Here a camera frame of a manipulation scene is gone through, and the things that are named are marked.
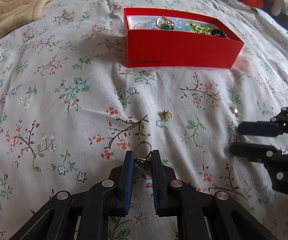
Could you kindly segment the gold pearl earring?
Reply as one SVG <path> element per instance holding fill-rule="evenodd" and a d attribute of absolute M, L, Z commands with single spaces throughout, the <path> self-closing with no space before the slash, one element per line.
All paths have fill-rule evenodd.
<path fill-rule="evenodd" d="M 164 110 L 162 114 L 163 114 L 163 120 L 169 120 L 173 117 L 172 112 L 169 110 Z"/>

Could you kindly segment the floral white bedsheet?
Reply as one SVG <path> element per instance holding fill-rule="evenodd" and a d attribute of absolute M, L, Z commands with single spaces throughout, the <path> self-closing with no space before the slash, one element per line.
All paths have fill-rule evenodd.
<path fill-rule="evenodd" d="M 231 69 L 129 69 L 126 7 L 218 18 L 243 49 Z M 143 158 L 150 149 L 197 191 L 228 192 L 288 239 L 288 196 L 263 165 L 227 148 L 242 121 L 286 106 L 288 32 L 264 11 L 235 0 L 54 0 L 0 40 L 0 239 L 58 191 L 87 191 L 127 150 Z"/>

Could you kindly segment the red cardboard box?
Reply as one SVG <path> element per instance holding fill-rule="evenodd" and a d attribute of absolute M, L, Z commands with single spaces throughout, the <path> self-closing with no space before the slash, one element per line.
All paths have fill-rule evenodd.
<path fill-rule="evenodd" d="M 192 12 L 124 8 L 126 65 L 229 69 L 244 42 L 219 19 Z"/>

